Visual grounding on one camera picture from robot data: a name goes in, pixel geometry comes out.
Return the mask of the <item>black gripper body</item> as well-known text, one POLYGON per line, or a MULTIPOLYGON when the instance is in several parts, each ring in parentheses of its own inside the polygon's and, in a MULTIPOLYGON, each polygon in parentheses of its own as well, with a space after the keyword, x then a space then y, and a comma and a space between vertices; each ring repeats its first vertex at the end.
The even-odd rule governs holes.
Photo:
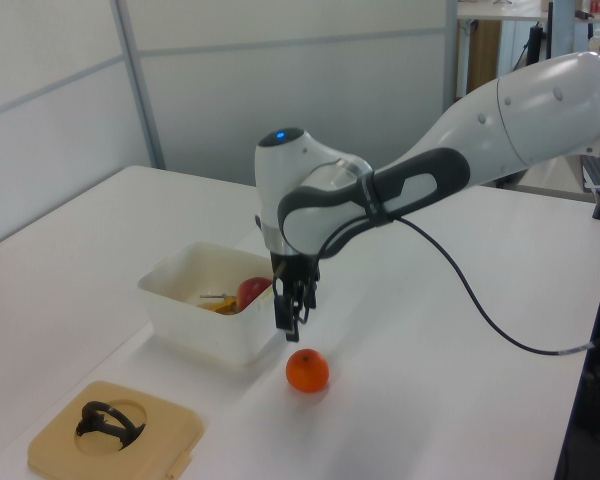
POLYGON ((298 288, 307 291, 317 288, 320 273, 315 257, 271 253, 270 259, 274 276, 282 281, 285 292, 293 292, 298 288))

